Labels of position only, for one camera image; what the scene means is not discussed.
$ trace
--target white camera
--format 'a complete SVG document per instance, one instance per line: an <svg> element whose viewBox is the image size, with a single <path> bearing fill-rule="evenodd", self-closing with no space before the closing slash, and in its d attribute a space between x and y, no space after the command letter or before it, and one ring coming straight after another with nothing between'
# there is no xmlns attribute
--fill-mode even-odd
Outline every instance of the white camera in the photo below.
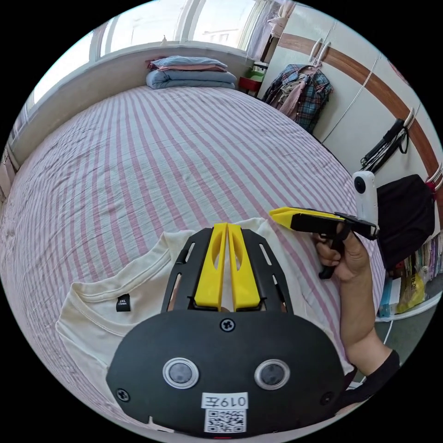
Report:
<svg viewBox="0 0 443 443"><path fill-rule="evenodd" d="M375 176L369 171L358 171L352 175L357 203L357 217L372 223L378 229L378 204Z"/></svg>

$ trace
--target camera lens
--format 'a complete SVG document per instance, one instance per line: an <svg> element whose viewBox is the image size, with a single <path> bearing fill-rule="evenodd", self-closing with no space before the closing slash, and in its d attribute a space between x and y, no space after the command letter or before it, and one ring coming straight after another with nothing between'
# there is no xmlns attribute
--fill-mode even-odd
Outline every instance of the camera lens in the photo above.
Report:
<svg viewBox="0 0 443 443"><path fill-rule="evenodd" d="M366 183L361 177L355 178L354 187L359 194L363 194L366 191Z"/></svg>
<svg viewBox="0 0 443 443"><path fill-rule="evenodd" d="M255 371L254 379L265 390L279 389L289 380L290 370L281 360L266 360Z"/></svg>
<svg viewBox="0 0 443 443"><path fill-rule="evenodd" d="M191 388L197 383L198 376L197 367L187 359L171 359L163 367L163 378L173 388Z"/></svg>

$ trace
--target plaid shirt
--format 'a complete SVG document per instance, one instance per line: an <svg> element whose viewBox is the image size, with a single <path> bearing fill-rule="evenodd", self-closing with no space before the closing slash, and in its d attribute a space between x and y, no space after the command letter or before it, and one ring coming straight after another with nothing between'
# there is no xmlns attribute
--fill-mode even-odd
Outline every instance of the plaid shirt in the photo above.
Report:
<svg viewBox="0 0 443 443"><path fill-rule="evenodd" d="M262 100L271 104L279 95L281 87L297 81L306 68L312 69L312 66L288 65L272 82ZM319 69L315 69L312 73L306 73L304 81L306 84L300 96L297 114L293 120L311 134L333 88Z"/></svg>

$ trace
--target floor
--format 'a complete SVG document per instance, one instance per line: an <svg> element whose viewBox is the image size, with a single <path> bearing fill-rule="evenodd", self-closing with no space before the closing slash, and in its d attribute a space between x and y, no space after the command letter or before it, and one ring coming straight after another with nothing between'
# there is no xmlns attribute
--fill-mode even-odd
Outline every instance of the floor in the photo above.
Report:
<svg viewBox="0 0 443 443"><path fill-rule="evenodd" d="M426 292L431 297L437 295L442 289L443 275L439 275L426 285ZM398 352L401 364L408 359L412 351L417 346L429 322L431 321L434 312L435 307L413 317L405 318L403 320L396 320L392 323L392 328L389 332L386 345ZM383 341L386 338L389 327L390 323L375 324L375 329L378 336ZM360 373L357 373L354 381L360 382L362 378L363 376Z"/></svg>

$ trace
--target window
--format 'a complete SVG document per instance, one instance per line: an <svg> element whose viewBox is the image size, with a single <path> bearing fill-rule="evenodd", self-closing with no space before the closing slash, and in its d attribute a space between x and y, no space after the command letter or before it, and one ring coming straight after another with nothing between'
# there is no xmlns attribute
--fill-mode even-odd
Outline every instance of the window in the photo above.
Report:
<svg viewBox="0 0 443 443"><path fill-rule="evenodd" d="M34 104L71 72L89 62L92 32L71 46L48 70L34 89Z"/></svg>
<svg viewBox="0 0 443 443"><path fill-rule="evenodd" d="M189 0L154 0L115 17L107 26L101 56L131 46L180 39Z"/></svg>
<svg viewBox="0 0 443 443"><path fill-rule="evenodd" d="M97 28L66 51L35 87L27 109L32 113L51 88L78 68L125 48L160 44L163 37L182 45L224 45L250 55L270 5L270 0L153 0L140 5L109 20L104 30ZM100 39L100 48L91 46Z"/></svg>
<svg viewBox="0 0 443 443"><path fill-rule="evenodd" d="M218 34L216 43L245 49L244 30L257 5L256 0L206 0L188 40L210 42Z"/></svg>

